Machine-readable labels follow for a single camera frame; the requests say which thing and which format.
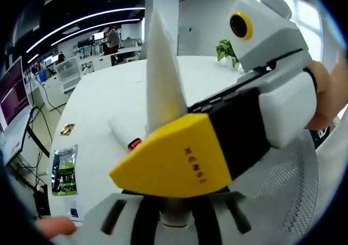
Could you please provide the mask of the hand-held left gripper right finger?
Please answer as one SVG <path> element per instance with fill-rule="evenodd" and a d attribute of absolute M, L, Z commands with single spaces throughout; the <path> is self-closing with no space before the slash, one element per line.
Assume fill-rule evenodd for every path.
<path fill-rule="evenodd" d="M 199 244 L 275 244 L 271 217 L 240 192 L 190 198 Z"/>

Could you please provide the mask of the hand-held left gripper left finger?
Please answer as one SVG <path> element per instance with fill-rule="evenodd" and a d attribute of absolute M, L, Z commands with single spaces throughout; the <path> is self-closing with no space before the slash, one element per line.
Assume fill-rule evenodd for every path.
<path fill-rule="evenodd" d="M 114 193 L 91 208 L 82 226 L 53 244 L 154 244 L 161 199 Z"/>

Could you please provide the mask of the person's left hand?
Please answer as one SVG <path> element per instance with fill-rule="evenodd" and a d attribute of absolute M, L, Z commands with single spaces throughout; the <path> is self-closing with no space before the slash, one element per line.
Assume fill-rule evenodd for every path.
<path fill-rule="evenodd" d="M 35 226 L 48 239 L 57 235 L 70 235 L 77 229 L 74 222 L 65 216 L 38 219 L 35 221 Z"/>

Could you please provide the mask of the person's right hand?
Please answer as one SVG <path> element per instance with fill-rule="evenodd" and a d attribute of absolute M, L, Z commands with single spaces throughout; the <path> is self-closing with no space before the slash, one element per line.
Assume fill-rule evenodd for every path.
<path fill-rule="evenodd" d="M 319 62 L 309 65 L 317 83 L 317 108 L 306 126 L 310 130 L 327 127 L 337 114 L 347 105 L 347 65 L 337 62 L 332 71 Z"/>

